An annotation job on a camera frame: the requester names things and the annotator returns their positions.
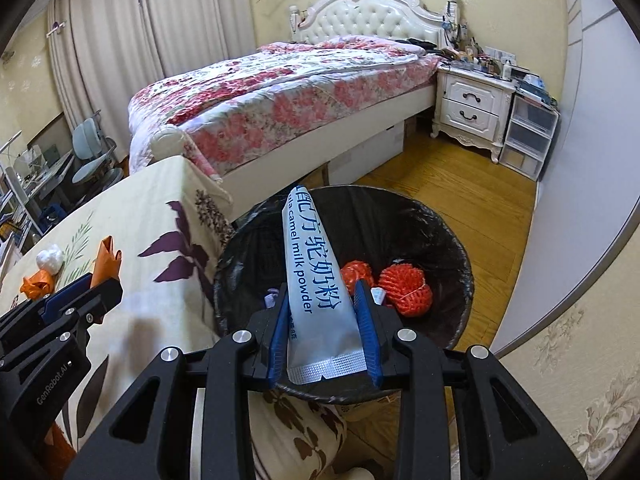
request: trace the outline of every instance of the nightstand drawer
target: nightstand drawer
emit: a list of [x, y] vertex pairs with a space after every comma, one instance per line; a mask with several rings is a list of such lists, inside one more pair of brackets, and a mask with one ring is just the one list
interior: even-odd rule
[[491, 114], [500, 114], [502, 90], [499, 88], [489, 85], [476, 85], [469, 79], [450, 75], [447, 77], [444, 97]]
[[495, 127], [498, 124], [497, 116], [449, 99], [442, 100], [440, 120], [443, 124], [460, 128], [487, 140], [494, 140]]

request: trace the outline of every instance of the bed post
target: bed post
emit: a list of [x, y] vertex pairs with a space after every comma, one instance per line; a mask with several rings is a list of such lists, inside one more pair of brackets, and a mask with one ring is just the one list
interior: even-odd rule
[[302, 17], [300, 16], [300, 10], [298, 6], [292, 5], [289, 7], [289, 23], [291, 26], [291, 41], [293, 43], [298, 42], [298, 26], [302, 22]]

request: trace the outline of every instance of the red mesh ball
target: red mesh ball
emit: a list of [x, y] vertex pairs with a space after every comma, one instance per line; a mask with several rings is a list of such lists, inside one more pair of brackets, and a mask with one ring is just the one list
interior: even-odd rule
[[424, 272], [412, 264], [395, 264], [380, 274], [378, 286], [386, 291], [389, 301], [405, 317], [423, 316], [433, 303], [431, 287]]
[[367, 285], [370, 287], [375, 286], [371, 267], [365, 262], [353, 260], [352, 262], [345, 264], [345, 266], [340, 270], [340, 274], [342, 275], [342, 280], [347, 286], [347, 290], [351, 296], [355, 294], [356, 282], [358, 280], [366, 280]]

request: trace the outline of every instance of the white bottle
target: white bottle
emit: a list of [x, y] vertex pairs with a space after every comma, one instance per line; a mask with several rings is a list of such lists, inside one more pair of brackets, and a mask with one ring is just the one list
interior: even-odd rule
[[511, 63], [509, 60], [502, 66], [502, 79], [511, 81]]

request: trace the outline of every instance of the milk powder packet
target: milk powder packet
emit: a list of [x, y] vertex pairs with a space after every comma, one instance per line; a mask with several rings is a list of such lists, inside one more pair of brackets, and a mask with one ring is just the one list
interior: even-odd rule
[[353, 304], [305, 187], [289, 193], [282, 224], [291, 310], [289, 380], [307, 384], [366, 370]]

